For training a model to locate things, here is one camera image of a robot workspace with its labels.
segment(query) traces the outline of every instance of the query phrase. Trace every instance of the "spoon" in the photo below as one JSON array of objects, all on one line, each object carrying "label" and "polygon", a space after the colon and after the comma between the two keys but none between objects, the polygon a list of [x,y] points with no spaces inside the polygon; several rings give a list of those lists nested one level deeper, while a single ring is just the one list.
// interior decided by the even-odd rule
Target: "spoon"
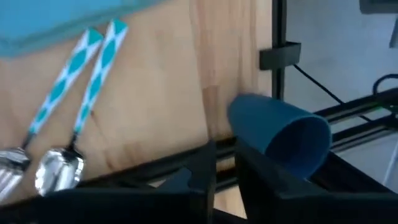
[{"label": "spoon", "polygon": [[29,144],[39,133],[52,111],[62,101],[85,65],[99,49],[103,36],[94,29],[87,29],[72,51],[51,92],[46,96],[30,124],[29,131],[20,147],[9,147],[0,151],[0,202],[4,200],[21,181],[30,165],[27,152]]},{"label": "spoon", "polygon": [[126,34],[127,24],[117,19],[111,21],[76,117],[70,143],[67,147],[50,149],[40,161],[35,178],[35,188],[39,194],[74,188],[79,183],[85,158],[76,142]]}]

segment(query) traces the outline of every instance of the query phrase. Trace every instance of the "metal spoon head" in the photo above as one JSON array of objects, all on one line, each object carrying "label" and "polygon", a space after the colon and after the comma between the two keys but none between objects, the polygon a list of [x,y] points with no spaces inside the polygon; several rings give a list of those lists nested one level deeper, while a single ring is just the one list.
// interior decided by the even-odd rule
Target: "metal spoon head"
[{"label": "metal spoon head", "polygon": [[84,165],[83,155],[76,149],[51,149],[39,163],[35,188],[42,196],[50,192],[74,188],[81,179]]},{"label": "metal spoon head", "polygon": [[30,164],[30,156],[22,148],[11,147],[0,151],[0,202],[3,201],[22,180]]}]

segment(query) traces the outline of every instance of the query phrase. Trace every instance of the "black metal frame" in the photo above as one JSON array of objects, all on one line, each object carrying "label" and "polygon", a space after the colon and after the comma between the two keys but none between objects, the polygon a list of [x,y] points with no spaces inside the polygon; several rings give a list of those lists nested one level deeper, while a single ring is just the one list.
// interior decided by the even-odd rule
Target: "black metal frame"
[{"label": "black metal frame", "polygon": [[[343,105],[327,108],[325,110],[317,112],[316,114],[325,117],[331,123],[335,123],[339,121],[344,121],[348,118],[353,118],[355,116],[360,116],[364,113],[368,113],[373,110],[377,110],[379,109],[378,103],[388,102],[396,98],[398,98],[398,88],[384,91],[377,95],[367,96],[364,98],[353,100]],[[305,184],[306,187],[301,189],[303,191],[300,191],[300,194],[302,194],[302,196],[299,196],[296,202],[303,203],[303,206],[309,206],[311,207],[311,209],[313,209],[314,204],[307,203],[307,200],[311,201],[311,199],[308,199],[307,198],[308,196],[306,196],[306,194],[309,194],[312,197],[313,195],[311,192],[315,191],[315,193],[320,194],[318,195],[320,196],[318,198],[319,200],[328,201],[329,199],[331,199],[328,197],[334,194],[328,194],[326,192],[337,192],[337,193],[344,192],[345,194],[336,194],[339,197],[342,196],[342,198],[337,198],[337,201],[340,201],[342,203],[345,203],[345,201],[347,201],[347,203],[350,202],[353,203],[353,205],[355,204],[355,206],[361,207],[362,216],[365,217],[367,216],[366,214],[367,211],[369,211],[369,209],[370,210],[374,209],[374,205],[370,203],[370,201],[379,203],[379,205],[382,206],[383,208],[386,207],[390,210],[396,209],[395,208],[396,205],[394,203],[389,203],[389,202],[390,199],[395,201],[398,198],[396,196],[389,196],[392,195],[391,194],[392,192],[388,188],[376,182],[374,179],[370,178],[369,176],[367,176],[357,168],[353,167],[349,163],[339,158],[336,154],[333,153],[333,151],[337,149],[342,150],[341,148],[343,146],[347,145],[353,146],[357,144],[362,144],[367,141],[371,141],[372,139],[374,139],[375,136],[380,136],[381,134],[393,133],[397,127],[398,125],[396,117],[390,115],[335,133],[333,135],[333,146],[331,148],[331,152],[329,153],[326,159],[326,162],[309,179],[309,181],[311,181],[313,184],[316,184],[317,186],[327,191],[320,191],[321,188],[318,188],[318,190],[316,190],[315,186],[312,187],[309,186],[308,184]],[[207,152],[204,153],[204,149],[212,149],[212,150],[210,151],[207,150]],[[149,200],[156,204],[160,203],[164,205],[164,203],[166,203],[167,205],[170,206],[177,206],[177,205],[181,206],[187,203],[186,200],[189,200],[189,202],[192,202],[190,203],[190,205],[200,206],[200,208],[195,207],[194,210],[199,209],[199,211],[204,211],[202,208],[206,208],[205,210],[207,210],[207,212],[191,214],[193,216],[197,216],[198,220],[200,218],[201,221],[198,223],[205,222],[205,219],[210,217],[209,215],[211,214],[213,216],[214,223],[246,223],[247,221],[243,220],[242,218],[238,218],[233,215],[215,209],[209,211],[209,209],[212,209],[210,205],[211,204],[210,202],[212,202],[212,198],[206,197],[206,195],[213,197],[214,192],[220,192],[230,187],[234,187],[235,185],[238,184],[240,187],[245,186],[246,188],[246,190],[244,190],[246,192],[245,193],[246,195],[242,193],[242,196],[246,197],[246,201],[244,199],[245,206],[246,203],[254,203],[255,205],[260,206],[261,208],[267,206],[267,203],[260,205],[259,203],[262,200],[257,200],[256,199],[257,197],[253,196],[254,193],[251,193],[252,190],[248,189],[249,186],[254,186],[253,190],[259,193],[261,197],[268,197],[270,196],[269,194],[274,194],[274,196],[272,196],[271,199],[277,201],[276,205],[280,205],[276,206],[275,208],[272,207],[274,210],[276,211],[278,210],[280,212],[284,210],[288,212],[293,212],[293,210],[291,209],[293,209],[293,207],[298,206],[296,202],[292,204],[293,207],[291,209],[281,206],[281,204],[278,204],[278,203],[286,203],[286,205],[289,205],[291,203],[288,197],[287,198],[283,197],[285,193],[283,192],[278,193],[278,191],[273,192],[266,190],[266,192],[268,193],[264,195],[264,192],[258,191],[258,187],[256,187],[255,185],[259,184],[259,187],[261,187],[262,186],[261,184],[267,184],[267,183],[270,184],[273,182],[278,182],[279,181],[278,178],[273,179],[272,174],[264,173],[264,168],[261,168],[262,171],[258,174],[266,175],[265,176],[267,177],[266,183],[258,182],[259,180],[258,177],[253,179],[245,177],[248,173],[246,171],[242,171],[242,169],[249,168],[251,166],[250,163],[253,162],[257,163],[256,169],[259,169],[260,167],[258,167],[258,164],[259,162],[262,163],[261,161],[256,162],[259,156],[256,156],[253,153],[258,153],[258,152],[254,152],[252,149],[249,149],[247,146],[242,144],[242,142],[239,142],[235,138],[227,139],[220,142],[211,142],[206,146],[201,146],[186,152],[182,152],[163,159],[159,159],[154,162],[139,165],[137,167],[133,167],[131,169],[118,172],[116,174],[111,174],[94,180],[84,181],[78,186],[76,190],[67,191],[61,194],[55,194],[53,197],[50,198],[48,197],[31,198],[14,205],[10,205],[8,207],[0,208],[0,220],[10,220],[12,218],[13,220],[20,220],[21,218],[25,218],[24,216],[25,214],[27,214],[28,217],[35,217],[37,214],[39,214],[40,218],[48,218],[45,216],[48,210],[56,214],[57,212],[59,213],[59,209],[54,210],[54,208],[51,206],[54,203],[56,203],[57,205],[61,205],[62,207],[65,207],[65,209],[70,209],[71,211],[74,211],[73,217],[75,217],[76,213],[78,213],[79,214],[78,218],[84,218],[86,214],[85,213],[83,214],[82,211],[85,210],[84,209],[86,208],[85,205],[94,206],[96,203],[100,203],[102,206],[104,206],[102,208],[100,207],[101,209],[105,208],[110,209],[109,204],[113,206],[114,202],[115,205],[117,205],[118,207],[118,210],[116,210],[116,214],[117,215],[120,214],[121,217],[125,218],[125,220],[128,220],[128,218],[132,217],[128,215],[128,212],[126,213],[127,210],[125,205],[129,205],[130,208],[131,206],[133,207],[136,206],[137,204],[131,203],[132,200],[137,200],[142,203],[148,202]],[[238,158],[239,162],[239,157],[245,154],[247,154],[247,156],[249,156],[251,159],[249,157],[243,160],[242,158],[240,158],[240,166],[239,163],[237,163],[237,168],[234,167],[232,169],[224,170],[217,173],[216,180],[209,179],[209,177],[211,176],[214,177],[215,161],[219,162],[228,159],[230,157],[235,157],[235,159]],[[206,169],[204,170],[203,161],[207,161],[206,164],[212,164],[212,166],[209,166],[208,170]],[[155,192],[151,186],[148,186],[148,183],[156,180],[167,179],[167,177],[170,177],[172,174],[173,177],[169,178],[168,181],[166,181],[166,184],[161,185],[161,187],[158,188],[158,190],[156,190]],[[304,186],[299,184],[296,180],[292,181],[296,183],[294,185],[298,184],[297,186],[299,187]],[[206,185],[203,185],[202,183],[211,183],[209,184],[211,188],[208,189]],[[293,190],[292,193],[294,193],[295,191],[294,189],[297,188],[292,187],[291,188],[291,190]],[[142,190],[149,190],[149,191],[148,193],[143,193]],[[183,193],[178,193],[178,194],[175,193],[175,191],[181,191],[181,190]],[[356,196],[353,195],[350,196],[346,194],[346,193],[370,193],[370,192],[388,193],[388,194],[387,195],[374,194],[380,198],[374,198],[371,194],[362,194],[363,197],[360,196],[358,198]],[[170,198],[171,196],[176,197],[176,200],[172,200],[172,198]],[[75,202],[76,200],[70,201],[71,198],[76,198],[76,199],[84,198],[84,200],[82,200],[84,202],[79,204]],[[334,204],[337,201],[332,199],[332,201],[329,201],[328,203]],[[134,207],[134,209],[140,211],[142,209],[143,211],[145,211],[147,208],[148,207],[144,208],[137,206]],[[192,212],[191,210],[189,210],[190,208],[187,209],[185,207],[181,208],[179,207],[179,209],[181,209],[181,211],[184,211],[183,214],[188,214],[189,212]],[[271,213],[266,216],[260,215],[260,217],[256,218],[255,216],[256,212],[255,211],[252,212],[254,213],[251,213],[250,216],[254,217],[255,220],[258,219],[262,220],[263,218],[270,219],[269,215],[271,215],[272,217],[271,220],[275,218],[272,216]],[[308,218],[311,218],[312,215],[313,213],[311,214],[308,213],[306,214],[306,217],[308,216]],[[345,218],[348,217],[348,219],[352,218],[350,216],[350,213],[342,213],[340,215]],[[148,219],[152,217],[153,216],[147,216],[145,215],[145,213],[143,213],[142,218]],[[179,218],[181,218],[180,221],[186,221],[188,217],[182,215],[179,216]]]},{"label": "black metal frame", "polygon": [[[287,1],[272,0],[272,48],[286,44]],[[285,68],[272,71],[272,97],[284,99]]]},{"label": "black metal frame", "polygon": [[239,143],[235,161],[248,223],[397,222],[397,194],[330,192]]}]

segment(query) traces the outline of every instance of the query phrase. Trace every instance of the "black bracket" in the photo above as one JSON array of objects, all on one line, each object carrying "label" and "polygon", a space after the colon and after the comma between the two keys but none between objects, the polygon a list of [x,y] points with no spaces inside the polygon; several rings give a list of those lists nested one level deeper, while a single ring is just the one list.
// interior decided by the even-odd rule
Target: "black bracket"
[{"label": "black bracket", "polygon": [[235,163],[248,223],[397,223],[397,194],[328,192],[240,144]]},{"label": "black bracket", "polygon": [[260,70],[273,70],[295,65],[300,60],[301,43],[286,42],[285,45],[274,49],[260,50]]}]

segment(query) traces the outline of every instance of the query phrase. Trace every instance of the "fork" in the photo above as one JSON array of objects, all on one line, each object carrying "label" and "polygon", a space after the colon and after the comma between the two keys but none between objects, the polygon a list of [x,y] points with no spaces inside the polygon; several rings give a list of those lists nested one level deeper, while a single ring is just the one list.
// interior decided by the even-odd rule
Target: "fork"
[{"label": "fork", "polygon": [[15,189],[23,178],[31,162],[30,155],[27,152],[29,144],[46,123],[52,111],[62,101],[84,67],[93,58],[103,39],[104,37],[94,29],[90,28],[84,32],[62,68],[51,92],[48,93],[31,122],[22,145],[0,150],[0,202]]}]

